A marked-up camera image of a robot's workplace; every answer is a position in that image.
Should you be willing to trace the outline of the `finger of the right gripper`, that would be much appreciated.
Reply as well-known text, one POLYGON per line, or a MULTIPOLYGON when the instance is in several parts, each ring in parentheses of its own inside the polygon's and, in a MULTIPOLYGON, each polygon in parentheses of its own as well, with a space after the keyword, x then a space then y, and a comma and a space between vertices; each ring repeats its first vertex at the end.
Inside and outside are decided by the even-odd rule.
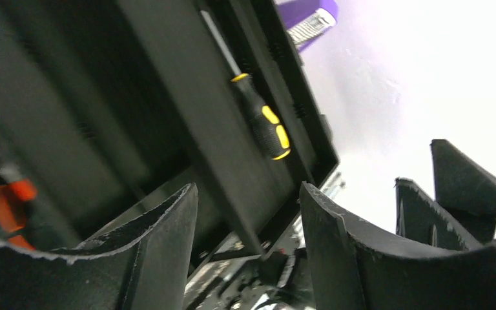
POLYGON ((430 144, 435 198, 479 242, 496 232, 496 176, 446 139, 430 144))
POLYGON ((413 180, 397 178, 395 190, 396 235, 454 251, 482 247, 480 241, 413 180))

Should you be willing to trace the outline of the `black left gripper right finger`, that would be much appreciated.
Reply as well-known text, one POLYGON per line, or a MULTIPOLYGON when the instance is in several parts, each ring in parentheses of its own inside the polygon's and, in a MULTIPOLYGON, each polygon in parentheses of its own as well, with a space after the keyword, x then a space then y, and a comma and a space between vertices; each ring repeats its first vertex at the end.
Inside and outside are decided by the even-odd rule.
POLYGON ((373 225, 310 183, 299 197, 317 309, 496 309, 496 244, 441 249, 373 225))

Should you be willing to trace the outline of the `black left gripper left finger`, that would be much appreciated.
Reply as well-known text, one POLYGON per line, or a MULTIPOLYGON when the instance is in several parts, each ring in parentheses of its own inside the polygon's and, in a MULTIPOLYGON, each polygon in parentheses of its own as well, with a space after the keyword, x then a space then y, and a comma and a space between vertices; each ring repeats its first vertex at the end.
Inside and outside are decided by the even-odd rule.
POLYGON ((72 249, 28 250, 0 240, 0 309, 181 309, 198 189, 72 249))

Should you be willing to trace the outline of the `black plastic toolbox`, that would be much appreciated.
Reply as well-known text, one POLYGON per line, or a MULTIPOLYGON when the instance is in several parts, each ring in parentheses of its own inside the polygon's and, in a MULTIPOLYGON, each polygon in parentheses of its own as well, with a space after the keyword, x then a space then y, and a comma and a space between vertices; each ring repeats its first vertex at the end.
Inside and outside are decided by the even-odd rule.
POLYGON ((0 160, 37 190, 37 249, 75 246, 195 183, 193 264, 232 234, 235 256, 269 256, 300 185, 339 162, 274 1, 0 1, 0 160), (255 140, 200 10, 280 118, 285 158, 255 140))

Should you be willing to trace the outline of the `yellow black screwdriver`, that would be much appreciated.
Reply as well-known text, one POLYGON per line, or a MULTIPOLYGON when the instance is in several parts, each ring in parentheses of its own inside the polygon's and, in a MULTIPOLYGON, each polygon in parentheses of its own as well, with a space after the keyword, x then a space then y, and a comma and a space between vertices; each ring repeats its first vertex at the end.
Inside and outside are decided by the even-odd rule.
POLYGON ((291 146, 280 118, 256 90, 251 75, 240 69, 210 13, 200 10, 200 14, 231 68, 231 85, 240 98, 241 109, 255 140, 274 161, 285 158, 291 153, 291 146))

